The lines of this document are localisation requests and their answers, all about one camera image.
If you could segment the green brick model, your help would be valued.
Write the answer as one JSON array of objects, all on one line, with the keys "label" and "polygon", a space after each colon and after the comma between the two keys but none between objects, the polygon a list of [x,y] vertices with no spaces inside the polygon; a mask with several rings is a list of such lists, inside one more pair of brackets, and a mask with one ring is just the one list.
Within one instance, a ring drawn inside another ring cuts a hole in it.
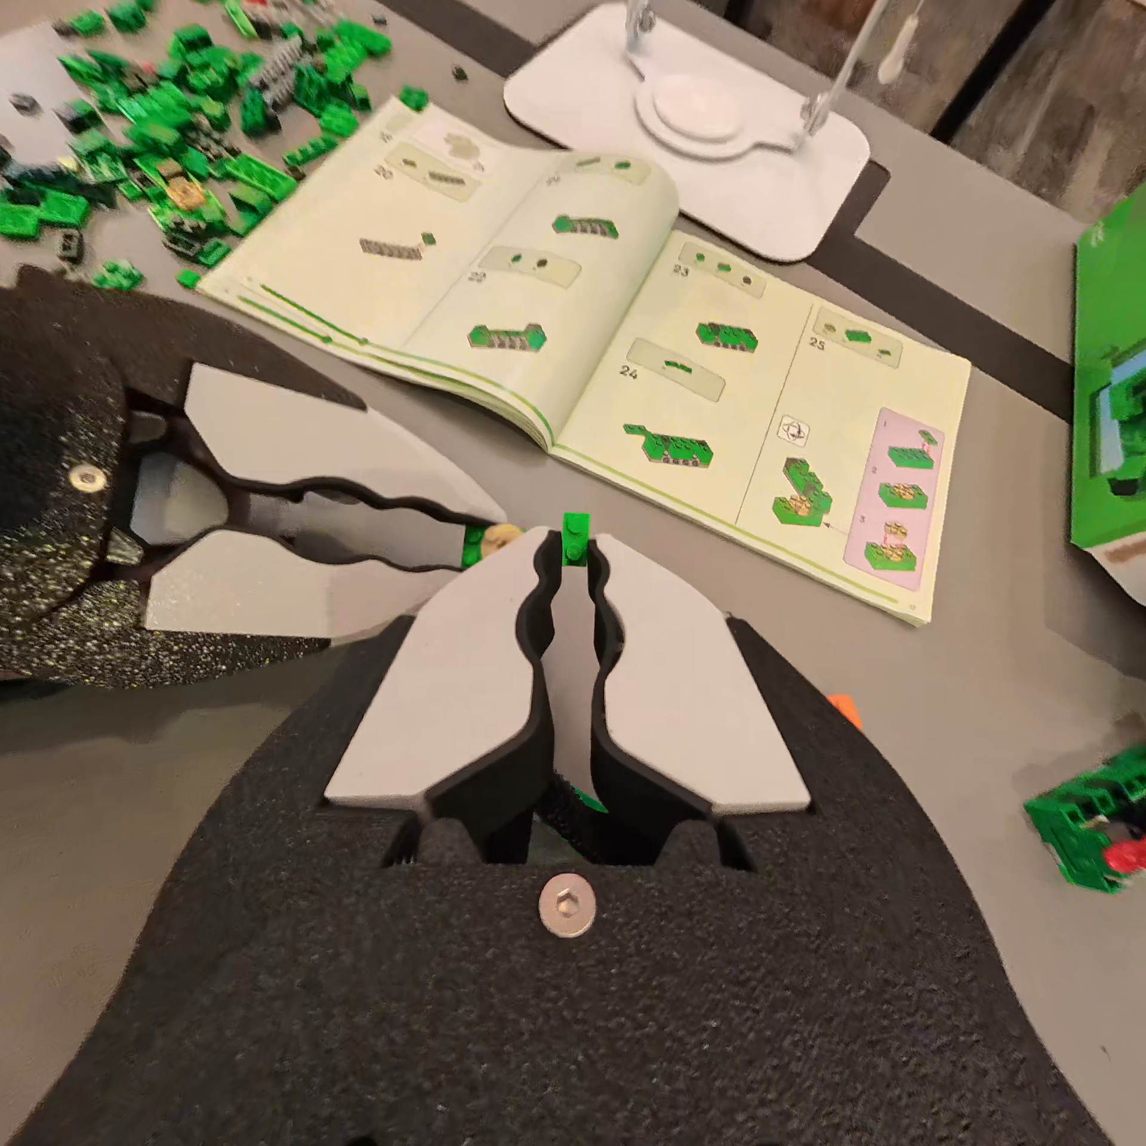
[{"label": "green brick model", "polygon": [[1145,748],[1031,798],[1025,812],[1069,884],[1118,894],[1145,871]]}]

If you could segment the green cardboard box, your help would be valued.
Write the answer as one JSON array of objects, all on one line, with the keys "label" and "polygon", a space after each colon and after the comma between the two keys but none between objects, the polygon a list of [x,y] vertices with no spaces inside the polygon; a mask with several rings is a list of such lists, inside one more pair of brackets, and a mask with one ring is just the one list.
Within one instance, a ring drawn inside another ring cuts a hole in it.
[{"label": "green cardboard box", "polygon": [[1080,238],[1070,540],[1145,603],[1145,187]]}]

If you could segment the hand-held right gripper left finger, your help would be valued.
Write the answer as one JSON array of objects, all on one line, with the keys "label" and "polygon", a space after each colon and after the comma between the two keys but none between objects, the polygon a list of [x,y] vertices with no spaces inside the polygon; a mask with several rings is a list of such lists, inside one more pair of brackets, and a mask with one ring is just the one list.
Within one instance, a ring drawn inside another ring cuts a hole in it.
[{"label": "hand-held right gripper left finger", "polygon": [[542,659],[560,587],[561,536],[539,525],[433,596],[342,752],[324,817],[459,821],[482,860],[527,860],[554,781]]}]

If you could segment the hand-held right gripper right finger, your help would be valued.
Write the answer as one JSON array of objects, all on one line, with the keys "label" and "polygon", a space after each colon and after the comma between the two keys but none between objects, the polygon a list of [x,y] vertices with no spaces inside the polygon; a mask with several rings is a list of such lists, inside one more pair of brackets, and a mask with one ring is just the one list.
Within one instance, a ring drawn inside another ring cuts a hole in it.
[{"label": "hand-held right gripper right finger", "polygon": [[591,543],[589,570],[591,772],[610,819],[659,851],[688,821],[810,812],[808,785],[724,610],[612,535]]}]

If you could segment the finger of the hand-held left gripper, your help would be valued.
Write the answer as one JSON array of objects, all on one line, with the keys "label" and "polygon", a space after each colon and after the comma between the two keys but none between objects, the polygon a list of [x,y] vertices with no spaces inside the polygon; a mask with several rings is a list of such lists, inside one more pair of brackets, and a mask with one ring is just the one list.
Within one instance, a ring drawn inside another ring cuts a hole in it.
[{"label": "finger of the hand-held left gripper", "polygon": [[217,530],[152,576],[144,625],[166,633],[355,641],[417,611],[458,570],[378,558],[318,564],[276,539]]},{"label": "finger of the hand-held left gripper", "polygon": [[284,389],[220,367],[192,367],[183,411],[231,478],[269,487],[347,483],[383,502],[451,520],[503,524],[505,509],[468,474],[373,408]]}]

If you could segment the brick instruction booklet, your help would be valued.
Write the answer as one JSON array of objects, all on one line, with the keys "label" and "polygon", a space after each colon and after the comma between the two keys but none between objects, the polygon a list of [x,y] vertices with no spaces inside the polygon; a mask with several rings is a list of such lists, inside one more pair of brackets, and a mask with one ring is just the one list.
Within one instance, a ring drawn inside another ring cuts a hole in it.
[{"label": "brick instruction booklet", "polygon": [[971,364],[677,221],[635,152],[516,148],[392,98],[197,292],[931,622]]}]

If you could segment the pile of green bricks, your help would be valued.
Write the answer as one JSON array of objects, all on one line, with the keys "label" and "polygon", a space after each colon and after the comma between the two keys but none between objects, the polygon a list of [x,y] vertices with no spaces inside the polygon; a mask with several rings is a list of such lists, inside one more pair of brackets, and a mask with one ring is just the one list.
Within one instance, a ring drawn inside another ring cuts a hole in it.
[{"label": "pile of green bricks", "polygon": [[3,243],[47,242],[52,269],[84,278],[100,212],[134,206],[193,292],[373,111],[361,71],[392,55],[387,15],[347,3],[216,3],[227,32],[175,29],[152,60],[100,40],[142,36],[157,3],[107,3],[35,29],[63,81],[35,92],[33,49],[10,45],[3,112]]}]

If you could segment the white desk stand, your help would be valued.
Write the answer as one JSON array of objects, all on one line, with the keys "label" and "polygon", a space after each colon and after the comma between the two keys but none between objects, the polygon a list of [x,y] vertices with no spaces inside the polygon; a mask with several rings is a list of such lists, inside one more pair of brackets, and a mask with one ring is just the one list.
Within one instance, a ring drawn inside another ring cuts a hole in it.
[{"label": "white desk stand", "polygon": [[865,133],[838,105],[889,7],[874,3],[830,87],[804,96],[651,3],[601,4],[507,79],[505,105],[563,148],[658,164],[684,216],[766,261],[800,263],[870,161]]}]

